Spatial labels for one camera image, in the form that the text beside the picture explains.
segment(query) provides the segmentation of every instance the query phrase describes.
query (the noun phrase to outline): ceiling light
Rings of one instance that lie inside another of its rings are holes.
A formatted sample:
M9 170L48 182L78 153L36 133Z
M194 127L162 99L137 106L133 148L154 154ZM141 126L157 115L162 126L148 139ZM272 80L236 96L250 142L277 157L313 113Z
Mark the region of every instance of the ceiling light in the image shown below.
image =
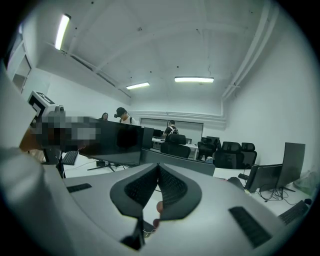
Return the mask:
M62 40L64 38L64 34L66 32L66 28L70 19L71 17L68 14L65 14L62 16L58 34L56 35L55 46L54 46L57 50L61 49Z
M213 77L196 77L196 76L176 76L174 81L179 82L196 82L196 83L213 83Z
M150 86L150 84L148 82L144 82L144 83L139 83L139 84L135 84L135 85L130 85L130 86L127 86L126 88L128 90L131 90L131 89L135 89L135 88L139 88L139 87L145 87L145 86Z

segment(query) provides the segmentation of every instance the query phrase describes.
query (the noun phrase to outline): white desk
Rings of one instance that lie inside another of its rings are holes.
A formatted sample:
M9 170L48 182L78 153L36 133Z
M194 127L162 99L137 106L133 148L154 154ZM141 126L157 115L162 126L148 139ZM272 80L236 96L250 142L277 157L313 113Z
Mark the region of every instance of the white desk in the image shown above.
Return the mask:
M65 176L67 178L73 178L73 177L112 173L112 171L108 167L96 169L96 170L88 170L90 168L95 168L95 167L97 167L97 165L96 165L96 161L94 159L89 159L83 155L78 155L75 160L75 165L64 165ZM118 168L115 168L115 167L113 167L113 168L115 169L116 172L123 170L122 166L120 166ZM229 179L231 177L238 177L239 174L243 174L243 173L244 173L244 170L242 170L242 169L215 168L213 177L222 178L222 179ZM244 174L249 175L250 170L246 170ZM240 181L243 185L246 184L243 179L240 179ZM310 198L309 195L296 189L295 187L293 187L292 184L289 184L286 187L295 191L295 192L286 191L286 193L289 196L288 198L286 198L286 200L290 204L296 204L300 200ZM269 198L271 195L271 192L263 191L262 195L265 198ZM219 192L218 192L215 196L223 197L224 195L219 194ZM259 203L261 203L267 209L269 209L271 212L273 212L276 216L279 216L280 214L284 213L285 211L289 210L292 207L292 205L288 204L285 200L265 202L265 200L263 198L261 198L258 195L258 193L252 193L252 194L248 195L248 197L252 197L255 200L257 200ZM156 205L159 201L162 201L162 194L161 194L161 192L154 191L149 202L147 203L147 205L143 209L143 218L145 221L149 222L150 224L153 223L154 219L159 218L159 213L157 212L157 209L156 209Z
M160 143L160 144L165 142L164 140L161 140L161 139L159 139L159 138L152 138L152 141L153 141L153 142L156 142L156 143ZM197 154L198 154L198 150L199 150L199 148L198 148L197 145L195 145L195 144L185 144L185 145L182 145L182 146L187 146L188 148L194 150L195 152L194 152L194 157L193 157L193 159L194 159L194 160L197 159Z

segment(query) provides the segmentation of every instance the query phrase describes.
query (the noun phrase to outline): finger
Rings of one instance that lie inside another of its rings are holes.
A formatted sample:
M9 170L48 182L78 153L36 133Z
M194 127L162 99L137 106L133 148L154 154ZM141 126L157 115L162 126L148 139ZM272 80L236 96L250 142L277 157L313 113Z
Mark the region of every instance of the finger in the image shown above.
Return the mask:
M163 212L163 210L164 210L164 204L163 204L162 201L160 201L160 202L158 202L158 203L156 204L156 210L157 210L158 213L160 213L160 214Z
M160 219L159 218L156 218L154 221L153 221L153 226L157 229L159 227L159 223L160 223Z

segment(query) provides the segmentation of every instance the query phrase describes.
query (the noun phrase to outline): white shirt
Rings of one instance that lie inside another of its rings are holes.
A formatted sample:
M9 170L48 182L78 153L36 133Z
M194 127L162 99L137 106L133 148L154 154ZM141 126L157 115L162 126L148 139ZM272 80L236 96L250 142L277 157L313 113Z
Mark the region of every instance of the white shirt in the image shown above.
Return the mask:
M137 121L131 116L129 116L125 121L120 119L119 122L122 123L122 124L127 124L127 125L134 125L134 126L138 125Z

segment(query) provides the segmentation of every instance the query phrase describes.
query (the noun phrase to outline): fluorescent light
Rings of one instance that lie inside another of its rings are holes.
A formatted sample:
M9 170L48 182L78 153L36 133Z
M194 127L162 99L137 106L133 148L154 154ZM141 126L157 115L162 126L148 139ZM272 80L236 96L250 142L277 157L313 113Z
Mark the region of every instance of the fluorescent light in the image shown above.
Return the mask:
M61 49L61 44L62 44L62 40L64 38L64 34L66 32L66 28L67 28L67 25L70 21L70 16L65 14L62 16L62 19L61 19L61 22L60 22L60 26L59 26L59 29L58 29L58 34L56 35L56 40L55 40L55 48L57 50L60 50Z
M130 86L127 86L126 88L128 90L131 90L131 89L135 89L135 88L139 88L139 87L145 87L145 86L149 86L150 84L148 82L144 82L144 83L139 83L139 84L135 84L135 85L130 85Z
M174 81L176 81L177 83L180 82L197 82L197 83L213 83L214 82L214 78L213 77L195 77L195 76L176 76L174 78Z

